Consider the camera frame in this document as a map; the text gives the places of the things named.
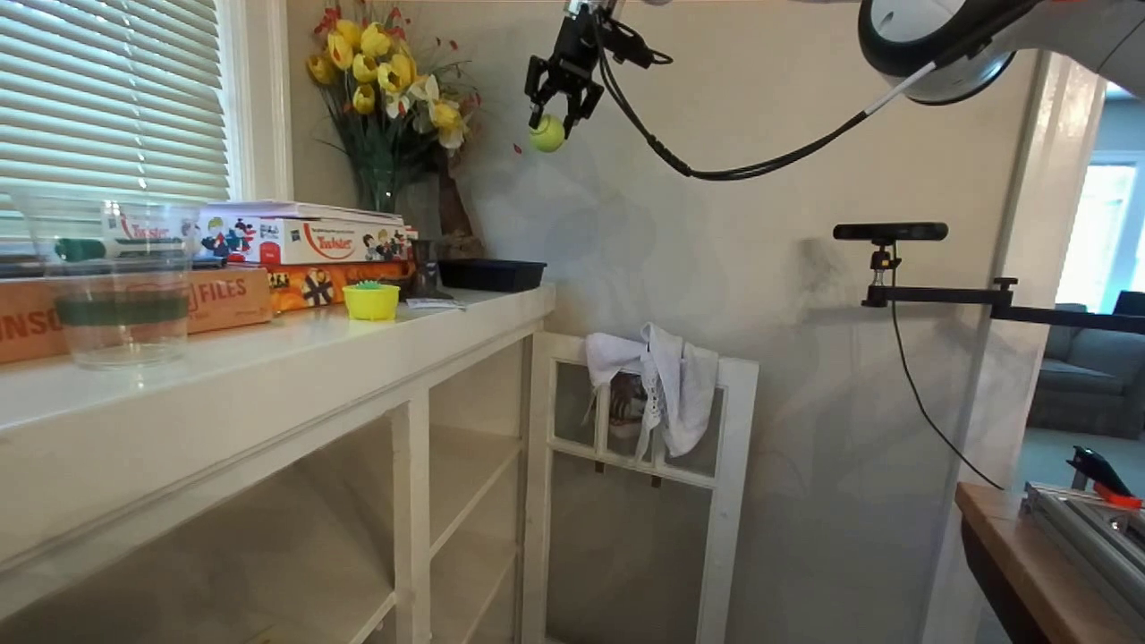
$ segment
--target black bowl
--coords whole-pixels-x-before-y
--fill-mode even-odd
[[[536,290],[544,261],[497,261],[497,258],[443,258],[442,284],[454,290],[497,290],[520,295]]]

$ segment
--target flower bouquet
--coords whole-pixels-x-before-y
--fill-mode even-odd
[[[394,210],[401,186],[442,171],[463,149],[473,118],[454,41],[432,41],[427,59],[408,41],[413,18],[383,18],[355,0],[326,7],[316,26],[307,75],[326,96],[347,149],[357,208]]]

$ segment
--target wooden table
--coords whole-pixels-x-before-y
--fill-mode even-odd
[[[960,483],[968,562],[1014,642],[1135,644],[1145,618],[1021,496]]]

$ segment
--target white cabinet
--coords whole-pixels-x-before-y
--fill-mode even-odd
[[[0,371],[0,642],[517,642],[550,290]]]

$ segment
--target gray wall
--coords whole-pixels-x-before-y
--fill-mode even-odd
[[[295,51],[319,0],[295,0]],[[460,170],[483,239],[547,258],[556,331],[667,327],[761,364],[741,533],[733,642],[920,642],[951,459],[904,390],[889,313],[861,313],[861,242],[833,221],[945,220],[941,247],[904,247],[902,284],[989,284],[1030,63],[974,103],[896,103],[819,156],[771,179],[706,186],[661,170],[605,99],[557,155],[526,143],[523,71],[547,54],[557,0],[421,0],[415,29],[454,37],[483,93]],[[884,96],[854,46],[854,7],[678,0],[623,3],[678,59],[623,67],[636,112],[690,165],[746,165],[798,146]],[[351,201],[306,75],[295,80],[302,201]],[[902,307],[933,418],[970,406],[977,316]],[[647,483],[563,470],[556,631],[592,642],[690,642],[706,508]]]

